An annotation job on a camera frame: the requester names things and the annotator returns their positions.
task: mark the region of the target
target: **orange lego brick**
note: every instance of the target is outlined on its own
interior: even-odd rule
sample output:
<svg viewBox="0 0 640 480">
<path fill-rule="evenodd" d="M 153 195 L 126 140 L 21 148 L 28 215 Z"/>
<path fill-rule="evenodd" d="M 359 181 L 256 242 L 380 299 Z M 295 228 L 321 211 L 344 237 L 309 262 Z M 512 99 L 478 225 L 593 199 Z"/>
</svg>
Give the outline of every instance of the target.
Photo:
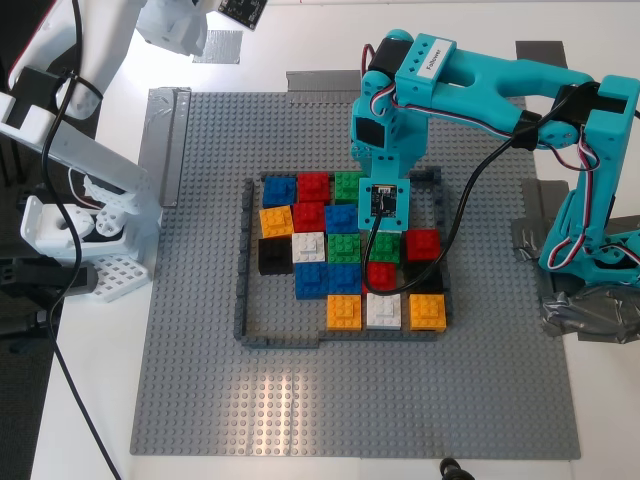
<svg viewBox="0 0 640 480">
<path fill-rule="evenodd" d="M 447 328 L 444 295 L 409 295 L 409 327 L 444 332 Z"/>
<path fill-rule="evenodd" d="M 291 208 L 287 205 L 260 210 L 260 225 L 263 238 L 290 236 L 294 233 Z"/>
<path fill-rule="evenodd" d="M 362 330 L 360 295 L 329 295 L 327 302 L 327 330 Z"/>
</svg>

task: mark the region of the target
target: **green lego brick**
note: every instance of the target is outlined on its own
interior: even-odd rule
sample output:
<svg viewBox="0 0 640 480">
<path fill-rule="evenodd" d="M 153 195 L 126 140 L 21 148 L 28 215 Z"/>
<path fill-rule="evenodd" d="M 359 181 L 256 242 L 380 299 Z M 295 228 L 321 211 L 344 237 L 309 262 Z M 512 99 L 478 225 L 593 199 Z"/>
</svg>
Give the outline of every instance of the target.
<svg viewBox="0 0 640 480">
<path fill-rule="evenodd" d="M 329 235 L 329 263 L 360 263 L 360 234 Z"/>
<path fill-rule="evenodd" d="M 362 172 L 336 172 L 333 198 L 336 204 L 358 204 L 358 181 L 364 177 Z"/>
<path fill-rule="evenodd" d="M 400 234 L 379 232 L 371 249 L 371 262 L 400 263 Z"/>
</svg>

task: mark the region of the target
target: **teal robotic arm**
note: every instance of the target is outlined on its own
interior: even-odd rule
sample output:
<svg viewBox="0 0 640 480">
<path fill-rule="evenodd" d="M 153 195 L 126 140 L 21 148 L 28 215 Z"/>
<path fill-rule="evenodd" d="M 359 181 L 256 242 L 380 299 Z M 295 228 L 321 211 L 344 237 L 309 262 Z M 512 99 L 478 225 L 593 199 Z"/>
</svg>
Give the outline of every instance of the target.
<svg viewBox="0 0 640 480">
<path fill-rule="evenodd" d="M 405 177 L 426 153 L 428 118 L 444 118 L 486 130 L 505 140 L 504 149 L 550 149 L 561 162 L 558 150 L 578 145 L 578 187 L 565 200 L 540 265 L 587 283 L 638 284 L 640 232 L 607 236 L 605 227 L 639 81 L 608 76 L 599 84 L 584 73 L 467 52 L 425 34 L 414 40 L 402 30 L 387 35 L 362 73 L 351 125 L 352 156 L 368 175 L 360 180 L 361 229 L 407 230 Z M 542 117 L 508 100 L 526 95 L 553 98 L 554 108 Z"/>
</svg>

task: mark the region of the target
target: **red lego brick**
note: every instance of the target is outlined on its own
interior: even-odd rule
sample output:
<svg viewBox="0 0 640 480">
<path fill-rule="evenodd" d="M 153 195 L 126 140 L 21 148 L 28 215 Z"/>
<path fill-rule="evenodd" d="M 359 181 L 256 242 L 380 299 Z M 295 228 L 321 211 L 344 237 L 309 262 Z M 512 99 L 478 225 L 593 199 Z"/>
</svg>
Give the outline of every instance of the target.
<svg viewBox="0 0 640 480">
<path fill-rule="evenodd" d="M 393 290 L 396 288 L 396 264 L 369 262 L 368 271 L 369 283 L 379 290 Z M 366 295 L 369 290 L 362 282 L 362 294 Z"/>
<path fill-rule="evenodd" d="M 293 205 L 293 229 L 296 233 L 324 232 L 324 203 L 295 203 Z"/>
<path fill-rule="evenodd" d="M 438 230 L 407 230 L 405 238 L 409 262 L 435 260 L 440 255 Z"/>
<path fill-rule="evenodd" d="M 329 174 L 299 173 L 298 202 L 324 202 L 329 204 Z"/>
</svg>

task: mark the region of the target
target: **black cord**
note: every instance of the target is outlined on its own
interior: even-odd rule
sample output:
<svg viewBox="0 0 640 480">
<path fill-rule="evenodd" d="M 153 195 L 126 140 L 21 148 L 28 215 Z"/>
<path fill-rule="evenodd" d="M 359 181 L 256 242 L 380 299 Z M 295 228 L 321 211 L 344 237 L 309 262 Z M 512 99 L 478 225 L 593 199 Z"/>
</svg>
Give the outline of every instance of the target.
<svg viewBox="0 0 640 480">
<path fill-rule="evenodd" d="M 549 111 L 549 113 L 543 116 L 534 125 L 531 125 L 530 127 L 527 127 L 521 130 L 517 134 L 514 134 L 511 138 L 509 138 L 497 149 L 495 149 L 487 158 L 485 158 L 482 161 L 482 163 L 480 163 L 480 165 L 478 165 L 476 169 L 473 171 L 473 173 L 469 177 L 469 180 L 467 181 L 467 184 L 464 187 L 464 190 L 462 191 L 462 196 L 460 197 L 460 201 L 458 202 L 458 209 L 456 210 L 456 214 L 453 217 L 451 230 L 449 230 L 449 235 L 447 235 L 447 242 L 445 246 L 442 248 L 442 250 L 440 251 L 440 255 L 438 255 L 438 257 L 416 278 L 414 278 L 413 280 L 405 283 L 404 285 L 398 288 L 394 288 L 393 290 L 379 290 L 375 287 L 372 287 L 371 283 L 369 282 L 369 275 L 367 274 L 369 270 L 369 257 L 371 256 L 371 250 L 373 249 L 373 244 L 375 242 L 378 229 L 380 228 L 380 222 L 382 221 L 382 208 L 379 208 L 378 214 L 376 215 L 376 219 L 373 222 L 373 227 L 371 228 L 371 234 L 369 235 L 369 239 L 367 240 L 367 246 L 365 248 L 364 258 L 362 260 L 362 281 L 364 282 L 367 289 L 371 293 L 374 293 L 376 295 L 381 295 L 381 296 L 397 295 L 399 293 L 406 292 L 407 290 L 413 288 L 416 285 L 421 284 L 427 278 L 429 278 L 429 276 L 436 271 L 440 263 L 444 260 L 444 258 L 447 256 L 447 253 L 453 246 L 453 242 L 456 239 L 456 235 L 458 234 L 458 229 L 460 228 L 460 223 L 462 222 L 464 210 L 465 210 L 465 207 L 467 206 L 467 201 L 469 200 L 469 196 L 471 195 L 473 186 L 475 185 L 476 181 L 478 180 L 478 177 L 480 176 L 480 174 L 482 174 L 484 169 L 487 168 L 496 158 L 502 155 L 505 152 L 505 150 L 511 147 L 514 139 L 517 136 L 527 135 L 532 130 L 536 130 L 536 131 L 539 130 L 542 126 L 544 126 L 545 124 L 553 120 L 553 118 L 558 114 L 560 109 L 564 105 L 566 105 L 566 103 L 571 99 L 572 96 L 576 95 L 582 90 L 585 90 L 587 88 L 591 88 L 594 86 L 598 86 L 598 85 L 599 84 L 597 82 L 587 82 L 587 83 L 583 83 L 582 85 L 579 85 L 577 88 L 572 90 L 565 98 L 563 98 L 560 102 L 558 102 L 558 104 L 555 107 L 553 107 Z"/>
<path fill-rule="evenodd" d="M 82 47 L 83 47 L 82 18 L 80 15 L 80 6 L 78 4 L 78 0 L 71 0 L 71 2 L 73 4 L 73 16 L 75 20 L 75 31 L 76 31 L 75 73 L 79 75 L 82 67 Z M 100 438 L 100 435 L 98 434 L 98 431 L 96 430 L 96 427 L 94 426 L 93 421 L 89 416 L 89 412 L 87 411 L 87 408 L 85 407 L 84 403 L 82 402 L 82 399 L 80 398 L 80 394 L 78 393 L 78 390 L 73 382 L 73 379 L 71 378 L 71 374 L 69 373 L 67 364 L 64 361 L 62 352 L 58 347 L 58 342 L 56 341 L 56 336 L 53 331 L 53 322 L 52 322 L 53 312 L 56 309 L 56 307 L 60 304 L 61 300 L 64 298 L 64 296 L 66 295 L 68 290 L 71 288 L 73 283 L 75 282 L 78 272 L 80 271 L 80 264 L 82 262 L 82 247 L 80 244 L 80 236 L 78 235 L 78 231 L 76 230 L 75 225 L 73 224 L 73 220 L 71 219 L 71 216 L 69 215 L 69 213 L 67 212 L 67 209 L 64 207 L 64 204 L 60 200 L 58 193 L 56 192 L 55 188 L 53 187 L 53 184 L 51 183 L 51 178 L 49 177 L 49 151 L 51 149 L 51 145 L 53 144 L 53 140 L 56 136 L 56 133 L 58 132 L 58 128 L 62 123 L 67 107 L 71 102 L 71 97 L 73 96 L 73 92 L 76 87 L 76 82 L 77 82 L 77 79 L 75 77 L 69 78 L 69 87 L 67 89 L 67 92 L 64 95 L 62 104 L 60 105 L 60 110 L 58 111 L 58 114 L 56 115 L 53 121 L 53 124 L 51 125 L 51 129 L 47 134 L 44 144 L 42 145 L 42 158 L 41 158 L 42 180 L 44 182 L 44 185 L 47 191 L 51 195 L 51 198 L 53 198 L 54 203 L 60 210 L 60 213 L 62 214 L 62 217 L 64 218 L 65 223 L 69 227 L 69 232 L 71 233 L 71 237 L 73 238 L 73 246 L 75 247 L 75 253 L 76 253 L 73 269 L 71 271 L 71 275 L 69 276 L 69 280 L 67 281 L 67 284 L 65 285 L 64 288 L 62 288 L 58 292 L 51 306 L 47 310 L 46 327 L 47 327 L 47 334 L 51 342 L 51 346 L 53 347 L 53 352 L 58 360 L 58 363 L 60 364 L 62 373 L 64 374 L 64 377 L 67 380 L 67 383 L 69 384 L 69 389 L 73 394 L 73 398 L 76 400 L 76 403 L 78 404 L 78 408 L 82 412 L 82 416 L 84 417 L 85 422 L 89 427 L 89 430 L 91 430 L 91 434 L 93 435 L 93 438 L 96 441 L 96 444 L 98 445 L 98 448 L 102 453 L 102 456 L 107 462 L 107 465 L 109 466 L 109 470 L 111 470 L 113 477 L 116 478 L 116 480 L 121 480 L 120 474 L 118 473 L 116 466 L 111 460 L 111 457 L 107 452 L 107 449 L 102 443 L 102 439 Z"/>
</svg>

